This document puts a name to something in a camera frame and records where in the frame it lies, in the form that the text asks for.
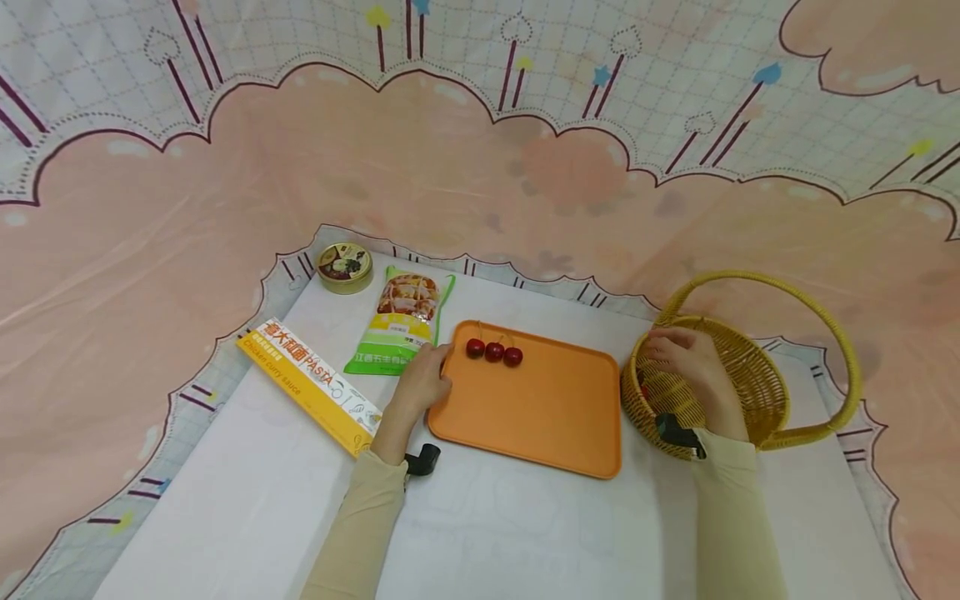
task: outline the wicker basket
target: wicker basket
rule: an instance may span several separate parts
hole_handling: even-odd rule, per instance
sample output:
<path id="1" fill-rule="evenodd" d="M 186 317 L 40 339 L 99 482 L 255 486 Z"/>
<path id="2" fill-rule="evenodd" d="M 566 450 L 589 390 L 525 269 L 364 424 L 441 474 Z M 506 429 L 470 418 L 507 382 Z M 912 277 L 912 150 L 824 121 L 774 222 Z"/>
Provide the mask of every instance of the wicker basket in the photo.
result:
<path id="1" fill-rule="evenodd" d="M 780 372 L 753 340 L 714 319 L 682 316 L 680 309 L 697 287 L 716 279 L 738 278 L 766 283 L 801 301 L 817 314 L 836 337 L 847 364 L 850 383 L 843 405 L 827 422 L 783 430 L 790 416 L 790 395 Z M 720 359 L 740 396 L 750 441 L 760 450 L 810 444 L 841 429 L 853 416 L 860 399 L 860 367 L 840 325 L 813 299 L 800 290 L 768 276 L 746 271 L 716 271 L 694 277 L 667 302 L 654 326 L 681 326 L 705 331 L 713 338 Z M 660 439 L 655 418 L 673 413 L 684 428 L 703 427 L 704 412 L 682 377 L 651 368 L 640 355 L 644 334 L 634 347 L 631 360 L 620 376 L 620 401 L 630 420 L 653 445 L 677 458 L 690 460 L 690 448 Z"/>

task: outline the person's right hand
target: person's right hand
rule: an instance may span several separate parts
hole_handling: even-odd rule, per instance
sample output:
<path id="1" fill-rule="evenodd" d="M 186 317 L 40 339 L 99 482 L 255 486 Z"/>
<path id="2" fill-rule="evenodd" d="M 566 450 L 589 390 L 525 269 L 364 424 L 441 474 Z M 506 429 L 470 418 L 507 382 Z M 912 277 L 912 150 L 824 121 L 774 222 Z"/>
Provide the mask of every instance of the person's right hand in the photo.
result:
<path id="1" fill-rule="evenodd" d="M 748 440 L 740 397 L 709 334 L 686 327 L 651 329 L 640 351 L 654 361 L 654 369 L 686 380 L 704 407 L 707 429 L 726 438 Z"/>

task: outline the red cherry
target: red cherry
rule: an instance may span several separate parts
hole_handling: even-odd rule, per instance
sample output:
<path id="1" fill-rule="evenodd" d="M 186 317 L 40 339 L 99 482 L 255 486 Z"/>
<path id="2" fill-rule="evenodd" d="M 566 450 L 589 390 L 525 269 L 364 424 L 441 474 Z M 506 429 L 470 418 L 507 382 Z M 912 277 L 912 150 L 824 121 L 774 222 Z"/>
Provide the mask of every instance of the red cherry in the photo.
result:
<path id="1" fill-rule="evenodd" d="M 467 340 L 467 356 L 470 358 L 480 358 L 486 349 L 487 345 L 483 343 L 483 340 L 476 338 Z"/>
<path id="2" fill-rule="evenodd" d="M 503 364 L 508 367 L 516 367 L 523 362 L 523 351 L 520 348 L 509 347 L 503 353 Z"/>
<path id="3" fill-rule="evenodd" d="M 503 344 L 500 344 L 499 342 L 490 342 L 487 344 L 487 351 L 485 352 L 485 355 L 487 356 L 487 360 L 489 362 L 498 363 L 501 359 L 503 359 L 503 352 Z"/>

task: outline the food label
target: food label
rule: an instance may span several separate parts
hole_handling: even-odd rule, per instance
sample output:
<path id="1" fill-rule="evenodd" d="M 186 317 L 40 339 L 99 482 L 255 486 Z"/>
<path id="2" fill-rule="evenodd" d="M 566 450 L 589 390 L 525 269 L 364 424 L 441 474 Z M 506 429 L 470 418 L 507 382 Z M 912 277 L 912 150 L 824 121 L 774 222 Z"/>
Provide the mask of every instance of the food label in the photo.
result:
<path id="1" fill-rule="evenodd" d="M 347 452 L 370 447 L 383 413 L 283 323 L 270 319 L 237 346 Z"/>

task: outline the round can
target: round can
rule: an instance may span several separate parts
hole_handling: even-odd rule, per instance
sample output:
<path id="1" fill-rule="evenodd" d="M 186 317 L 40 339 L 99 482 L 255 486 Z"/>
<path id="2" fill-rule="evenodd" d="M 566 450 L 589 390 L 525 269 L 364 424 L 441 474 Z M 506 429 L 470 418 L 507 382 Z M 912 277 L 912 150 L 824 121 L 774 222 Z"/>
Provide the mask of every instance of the round can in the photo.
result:
<path id="1" fill-rule="evenodd" d="M 317 275 L 334 294 L 356 294 L 373 279 L 373 260 L 362 246 L 344 242 L 320 253 Z"/>

